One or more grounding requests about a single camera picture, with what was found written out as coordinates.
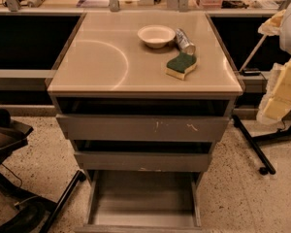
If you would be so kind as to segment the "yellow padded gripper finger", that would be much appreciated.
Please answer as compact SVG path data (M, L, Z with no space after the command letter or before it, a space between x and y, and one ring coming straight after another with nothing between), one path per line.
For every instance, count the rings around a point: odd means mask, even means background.
M279 34L279 28L285 14L285 10L281 10L272 17L263 22L258 28L258 32L262 35L275 36Z
M291 60L284 65L274 64L256 119L263 124L274 124L281 121L290 111Z

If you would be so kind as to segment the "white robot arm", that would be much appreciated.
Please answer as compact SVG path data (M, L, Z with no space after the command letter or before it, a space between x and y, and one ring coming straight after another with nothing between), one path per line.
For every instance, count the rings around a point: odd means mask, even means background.
M265 36L279 36L279 47L291 55L291 3L258 28ZM275 63L270 71L266 94L262 97L256 119L263 124L281 121L291 111L291 58Z

